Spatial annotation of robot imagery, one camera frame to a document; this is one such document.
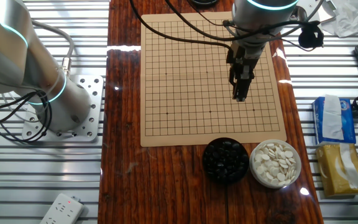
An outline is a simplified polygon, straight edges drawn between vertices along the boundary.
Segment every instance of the yellow tissue package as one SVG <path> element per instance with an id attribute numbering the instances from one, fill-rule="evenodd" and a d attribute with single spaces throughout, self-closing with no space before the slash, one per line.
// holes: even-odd
<path id="1" fill-rule="evenodd" d="M 354 144 L 350 144 L 350 157 L 358 173 L 358 155 Z M 317 148 L 317 160 L 327 197 L 334 195 L 355 195 L 358 188 L 351 188 L 346 177 L 339 145 L 325 145 Z"/>

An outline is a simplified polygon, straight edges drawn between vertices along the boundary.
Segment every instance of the wooden table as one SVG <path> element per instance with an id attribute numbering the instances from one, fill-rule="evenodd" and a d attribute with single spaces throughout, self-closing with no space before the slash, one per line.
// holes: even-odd
<path id="1" fill-rule="evenodd" d="M 184 0 L 172 1 L 193 12 Z M 140 14 L 172 13 L 163 0 L 139 1 Z M 209 10 L 230 11 L 220 0 Z M 111 0 L 109 46 L 140 45 L 140 22 L 129 1 Z M 281 42 L 270 44 L 283 51 Z M 292 86 L 277 83 L 288 140 L 302 159 L 290 186 L 273 190 L 250 172 L 239 183 L 212 183 L 203 173 L 205 146 L 140 146 L 140 51 L 110 50 L 106 76 L 100 224 L 112 223 L 323 223 Z M 277 80 L 290 80 L 284 59 L 274 57 Z M 250 154 L 255 144 L 245 144 Z"/>

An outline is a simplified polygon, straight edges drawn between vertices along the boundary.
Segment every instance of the power strip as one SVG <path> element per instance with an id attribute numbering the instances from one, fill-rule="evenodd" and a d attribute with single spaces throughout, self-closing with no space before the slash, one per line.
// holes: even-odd
<path id="1" fill-rule="evenodd" d="M 76 200 L 60 194 L 49 208 L 40 224 L 74 224 L 84 205 Z"/>

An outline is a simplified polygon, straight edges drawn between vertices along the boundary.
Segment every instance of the blue tissue box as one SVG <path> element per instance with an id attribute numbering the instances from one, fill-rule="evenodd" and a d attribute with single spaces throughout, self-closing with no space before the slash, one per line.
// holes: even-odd
<path id="1" fill-rule="evenodd" d="M 319 97 L 312 103 L 314 129 L 316 131 L 316 145 L 323 146 L 326 144 L 339 143 L 356 143 L 356 134 L 354 132 L 354 122 L 352 115 L 351 101 L 349 99 L 340 98 L 342 109 L 342 131 L 344 140 L 330 139 L 323 137 L 323 111 L 325 97 Z"/>

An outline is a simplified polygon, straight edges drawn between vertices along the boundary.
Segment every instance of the bowl of black stones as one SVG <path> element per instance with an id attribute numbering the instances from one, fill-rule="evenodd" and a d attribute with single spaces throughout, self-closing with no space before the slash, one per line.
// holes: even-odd
<path id="1" fill-rule="evenodd" d="M 249 156 L 236 140 L 219 138 L 211 141 L 205 148 L 203 167 L 211 180 L 220 184 L 232 184 L 246 175 Z"/>

